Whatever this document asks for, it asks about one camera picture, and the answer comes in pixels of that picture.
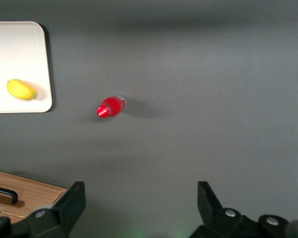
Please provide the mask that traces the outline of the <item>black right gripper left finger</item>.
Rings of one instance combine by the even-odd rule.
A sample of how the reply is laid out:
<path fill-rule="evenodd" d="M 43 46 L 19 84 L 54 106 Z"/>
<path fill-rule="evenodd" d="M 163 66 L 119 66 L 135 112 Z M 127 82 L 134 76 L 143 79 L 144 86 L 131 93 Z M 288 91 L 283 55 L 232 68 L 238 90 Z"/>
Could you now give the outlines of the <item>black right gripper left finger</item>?
<path fill-rule="evenodd" d="M 30 238 L 68 238 L 86 206 L 85 185 L 76 181 L 52 206 L 35 210 L 26 221 Z"/>

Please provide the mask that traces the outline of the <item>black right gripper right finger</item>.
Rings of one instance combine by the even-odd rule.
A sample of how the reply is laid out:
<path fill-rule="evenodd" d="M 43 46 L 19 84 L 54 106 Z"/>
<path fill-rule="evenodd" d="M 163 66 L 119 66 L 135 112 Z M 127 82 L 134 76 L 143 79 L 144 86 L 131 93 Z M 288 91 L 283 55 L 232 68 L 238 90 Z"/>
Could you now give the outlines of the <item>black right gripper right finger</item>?
<path fill-rule="evenodd" d="M 224 208 L 206 181 L 198 182 L 197 206 L 203 224 L 192 238 L 259 238 L 258 224 L 233 208 Z"/>

